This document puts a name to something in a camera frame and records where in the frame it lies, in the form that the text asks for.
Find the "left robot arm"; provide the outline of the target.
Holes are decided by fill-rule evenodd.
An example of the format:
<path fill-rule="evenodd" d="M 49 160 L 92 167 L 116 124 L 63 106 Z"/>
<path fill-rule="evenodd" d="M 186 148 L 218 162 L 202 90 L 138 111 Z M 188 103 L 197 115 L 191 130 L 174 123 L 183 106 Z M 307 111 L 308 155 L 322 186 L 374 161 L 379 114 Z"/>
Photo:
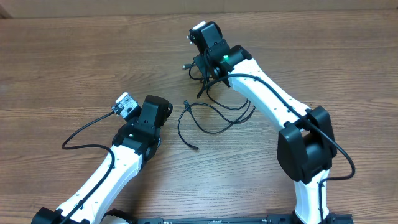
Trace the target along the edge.
<path fill-rule="evenodd" d="M 41 208 L 32 223 L 133 223 L 110 206 L 161 144 L 160 130 L 171 115 L 172 104 L 159 96 L 146 96 L 139 105 L 124 92 L 112 107 L 125 124 L 115 134 L 108 155 L 83 186 L 55 210 Z"/>

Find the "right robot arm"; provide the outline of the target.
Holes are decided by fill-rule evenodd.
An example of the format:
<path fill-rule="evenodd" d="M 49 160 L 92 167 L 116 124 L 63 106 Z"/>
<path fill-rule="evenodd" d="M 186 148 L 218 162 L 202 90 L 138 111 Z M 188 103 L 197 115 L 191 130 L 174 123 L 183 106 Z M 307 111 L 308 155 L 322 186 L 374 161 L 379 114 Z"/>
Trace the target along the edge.
<path fill-rule="evenodd" d="M 327 110 L 310 109 L 287 94 L 240 45 L 230 47 L 221 29 L 202 21 L 189 30 L 198 48 L 194 58 L 203 78 L 212 77 L 246 97 L 278 132 L 277 160 L 294 181 L 295 216 L 301 223 L 326 220 L 326 179 L 336 156 L 333 128 Z"/>

